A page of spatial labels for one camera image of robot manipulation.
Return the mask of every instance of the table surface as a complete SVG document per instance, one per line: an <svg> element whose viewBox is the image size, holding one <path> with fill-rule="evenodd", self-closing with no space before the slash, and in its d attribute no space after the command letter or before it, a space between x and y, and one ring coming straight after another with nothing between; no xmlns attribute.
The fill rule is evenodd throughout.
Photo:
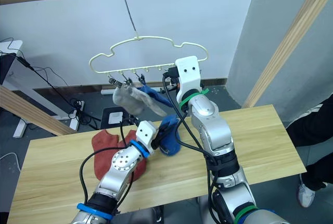
<svg viewBox="0 0 333 224"><path fill-rule="evenodd" d="M230 126L239 163L250 184L305 172L272 105L220 114ZM125 127L124 133L133 128ZM70 223L77 213L77 203L83 202L84 198L79 167L83 159L93 152L91 139L97 132L30 142L11 206L9 224ZM119 129L109 129L108 132L119 134ZM194 143L183 126L180 127L180 136L184 142ZM91 194L98 184L93 159L85 166L84 178ZM148 159L145 174L133 183L120 211L133 211L205 194L207 174L200 153L182 147L175 156L166 157L157 150Z"/></svg>

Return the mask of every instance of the blue ring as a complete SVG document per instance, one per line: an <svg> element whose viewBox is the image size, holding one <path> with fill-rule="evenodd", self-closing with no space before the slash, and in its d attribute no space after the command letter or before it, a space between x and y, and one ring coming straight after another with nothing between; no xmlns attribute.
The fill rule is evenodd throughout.
<svg viewBox="0 0 333 224"><path fill-rule="evenodd" d="M82 203L78 203L78 205L76 207L78 210L85 211L85 212L93 214L93 215L97 215L97 216L102 217L107 220L112 220L112 218L113 218L113 215L111 215L111 214L107 214L107 213L95 210L91 207L87 207L86 205L84 205Z"/></svg>
<svg viewBox="0 0 333 224"><path fill-rule="evenodd" d="M147 158L149 156L149 153L147 151L145 151L145 149L143 147L141 147L141 145L138 144L136 141L131 140L130 143L132 143L133 146L135 146L142 153L144 158Z"/></svg>

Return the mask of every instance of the floor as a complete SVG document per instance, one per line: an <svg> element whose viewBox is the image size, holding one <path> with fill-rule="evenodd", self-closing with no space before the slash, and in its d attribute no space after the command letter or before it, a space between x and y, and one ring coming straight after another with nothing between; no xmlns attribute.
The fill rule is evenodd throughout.
<svg viewBox="0 0 333 224"><path fill-rule="evenodd" d="M217 103L220 111L240 108L229 96L225 87L212 86L209 89L210 92L207 96L210 100ZM73 94L67 97L84 100L84 110L98 118L101 117L104 108L114 106L111 95L101 95L99 92ZM63 110L70 110L57 96L48 96L47 99ZM163 105L161 107L167 113L173 114L173 110L170 108ZM155 121L160 120L160 117L150 110L146 110L142 113L140 119ZM19 157L20 166L22 166L29 141L53 135L43 129L35 128L32 130L27 129L24 136L20 139L13 139L12 134L18 121L19 119L11 113L0 112L0 156L8 152L15 152ZM92 128L89 126L79 126L79 132L91 130ZM311 148L303 147L298 149L298 151L304 164L311 164L333 151L333 140ZM0 212L9 211L18 177L19 171L17 170L14 156L7 156L0 160ZM298 177L292 176L255 184L251 186L251 189L259 207L273 209L276 213L290 221L290 223L333 223L333 186L329 185L328 188L317 192L313 205L308 209L304 209L299 206L295 197L298 183ZM127 223L131 216L132 213L118 215L115 217L114 223ZM164 216L166 224L201 223L199 208L195 199L167 204L164 209Z"/></svg>

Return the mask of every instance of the black pants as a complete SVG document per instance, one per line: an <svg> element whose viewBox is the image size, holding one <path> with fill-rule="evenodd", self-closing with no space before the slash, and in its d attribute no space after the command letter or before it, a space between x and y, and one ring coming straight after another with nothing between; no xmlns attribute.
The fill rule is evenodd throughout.
<svg viewBox="0 0 333 224"><path fill-rule="evenodd" d="M310 114L293 122L287 132L298 146L325 142L333 136L333 94L315 107ZM304 184L311 190L325 187L323 182L333 183L333 153L306 167L302 174Z"/></svg>

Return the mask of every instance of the person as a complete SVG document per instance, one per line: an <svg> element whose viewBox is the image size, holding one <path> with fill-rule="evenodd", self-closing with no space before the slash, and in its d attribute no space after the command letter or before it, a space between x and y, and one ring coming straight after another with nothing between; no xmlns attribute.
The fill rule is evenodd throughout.
<svg viewBox="0 0 333 224"><path fill-rule="evenodd" d="M287 132L295 147L314 145L333 137L333 94L314 108L293 121ZM309 207L315 192L333 183L333 153L306 167L307 172L300 174L298 202Z"/></svg>

